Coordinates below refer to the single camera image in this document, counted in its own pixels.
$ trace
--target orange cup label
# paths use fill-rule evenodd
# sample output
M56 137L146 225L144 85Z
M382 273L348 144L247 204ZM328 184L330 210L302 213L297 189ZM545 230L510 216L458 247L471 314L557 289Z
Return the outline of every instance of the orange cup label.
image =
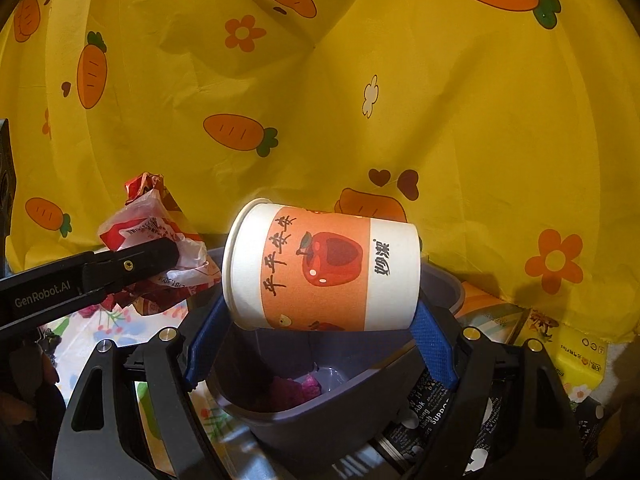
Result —
M370 219L284 206L262 252L267 322L294 330L364 330Z

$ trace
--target snack wrapper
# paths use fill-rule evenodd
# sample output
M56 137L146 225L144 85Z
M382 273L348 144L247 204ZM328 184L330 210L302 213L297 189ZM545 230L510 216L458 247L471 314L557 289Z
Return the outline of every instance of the snack wrapper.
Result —
M110 295L102 306L111 310L133 304L143 316L157 314L220 282L220 268L159 174L143 173L125 184L127 201L98 229L98 236L118 251L157 238L170 238L178 246L177 266L157 276L127 286Z

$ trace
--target orange flower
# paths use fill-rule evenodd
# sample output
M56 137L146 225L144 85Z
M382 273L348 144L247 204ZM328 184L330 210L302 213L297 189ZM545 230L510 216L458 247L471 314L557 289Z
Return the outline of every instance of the orange flower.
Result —
M530 258L524 271L534 278L542 276L542 289L547 294L556 294L562 280L571 283L582 281L582 269L575 260L582 251L582 239L578 235L569 235L564 240L554 229L546 229L538 238L540 256Z
M235 48L240 45L243 52L251 52L254 48L254 40L263 37L267 31L263 28L254 27L255 18L248 14L242 20L229 20L225 23L226 31L229 36L226 37L225 45L229 48Z

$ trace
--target screw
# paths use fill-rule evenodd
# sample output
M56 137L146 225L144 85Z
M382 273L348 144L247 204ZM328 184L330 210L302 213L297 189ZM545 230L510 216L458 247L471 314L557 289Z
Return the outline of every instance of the screw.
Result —
M98 352L100 352L101 354L104 354L105 352L108 352L109 350L111 350L112 346L113 346L113 343L111 343L110 339L103 339L95 347L97 348Z
M481 333L475 326L468 326L462 331L462 335L469 341L477 341L480 339Z
M527 341L527 346L532 352L541 352L543 349L542 343L537 339L529 339Z
M168 327L168 328L163 328L158 334L158 337L162 341L171 341L171 339L173 339L177 335L178 335L178 331L175 328Z

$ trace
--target cardboard box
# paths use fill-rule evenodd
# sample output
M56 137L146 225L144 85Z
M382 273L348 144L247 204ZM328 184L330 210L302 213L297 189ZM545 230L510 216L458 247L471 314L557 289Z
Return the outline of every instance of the cardboard box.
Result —
M469 282L463 282L465 302L456 314L462 326L475 326L491 341L508 343L522 325L527 311L507 303Z

